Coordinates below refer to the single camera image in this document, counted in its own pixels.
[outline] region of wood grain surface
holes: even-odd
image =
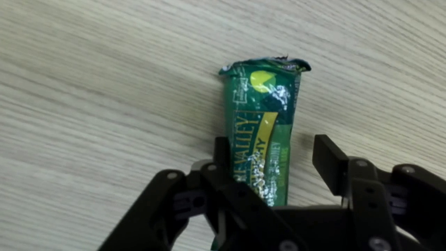
[[[1,0],[0,250],[96,250],[153,174],[211,155],[231,62],[310,63],[289,204],[333,204],[313,134],[446,174],[446,2]],[[193,219],[175,250],[209,250]]]

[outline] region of light wooden surface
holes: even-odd
[[[96,250],[151,176],[224,134],[218,67],[302,57],[289,204],[330,204],[312,135],[446,173],[446,2],[0,2],[0,250]],[[207,250],[203,219],[176,250]]]

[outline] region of green snack bag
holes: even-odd
[[[287,57],[234,63],[225,80],[224,102],[231,170],[268,205],[287,204],[289,137],[301,73],[310,67]]]

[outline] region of black robotic claw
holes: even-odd
[[[446,251],[446,183],[419,166],[386,173],[316,135],[313,165],[342,205],[271,209],[232,180],[227,138],[214,149],[186,176],[157,173],[98,251],[171,250],[195,215],[204,215],[221,251]]]

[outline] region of screw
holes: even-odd
[[[415,169],[411,166],[404,166],[401,170],[408,174],[415,173]]]
[[[168,179],[168,180],[172,180],[172,179],[175,179],[175,177],[178,177],[178,173],[167,173],[167,179]]]
[[[358,159],[358,161],[356,161],[356,166],[362,166],[362,168],[365,168],[365,166],[367,166],[367,162],[366,162],[366,161],[363,161],[363,159]]]
[[[217,170],[214,165],[207,166],[207,170]]]
[[[280,243],[280,251],[298,251],[298,248],[294,241],[284,240]]]
[[[390,244],[383,240],[383,239],[379,239],[379,237],[372,237],[367,244],[370,246],[370,248],[373,251],[391,251],[391,247]]]

